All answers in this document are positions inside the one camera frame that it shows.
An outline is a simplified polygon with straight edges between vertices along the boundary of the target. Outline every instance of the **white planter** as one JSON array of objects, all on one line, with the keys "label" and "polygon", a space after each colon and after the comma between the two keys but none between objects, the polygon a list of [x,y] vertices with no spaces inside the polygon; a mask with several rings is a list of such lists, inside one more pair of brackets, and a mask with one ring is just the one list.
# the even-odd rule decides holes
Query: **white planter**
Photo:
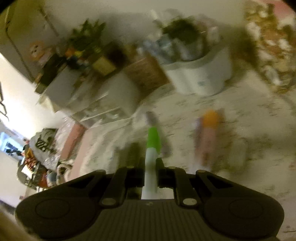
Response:
[{"label": "white planter", "polygon": [[167,77],[181,94],[210,96],[219,93],[232,76],[229,48],[220,42],[204,57],[188,62],[161,65]]}]

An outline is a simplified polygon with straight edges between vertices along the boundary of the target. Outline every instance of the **screw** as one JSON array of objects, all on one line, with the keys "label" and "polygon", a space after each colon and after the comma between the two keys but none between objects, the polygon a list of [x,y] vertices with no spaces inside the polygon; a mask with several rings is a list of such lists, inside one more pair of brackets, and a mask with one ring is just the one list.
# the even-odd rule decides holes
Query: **screw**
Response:
[{"label": "screw", "polygon": [[194,198],[185,198],[183,203],[187,206],[193,206],[197,204],[197,201]]},{"label": "screw", "polygon": [[104,198],[102,200],[102,204],[106,206],[113,206],[116,203],[116,200],[114,198]]}]

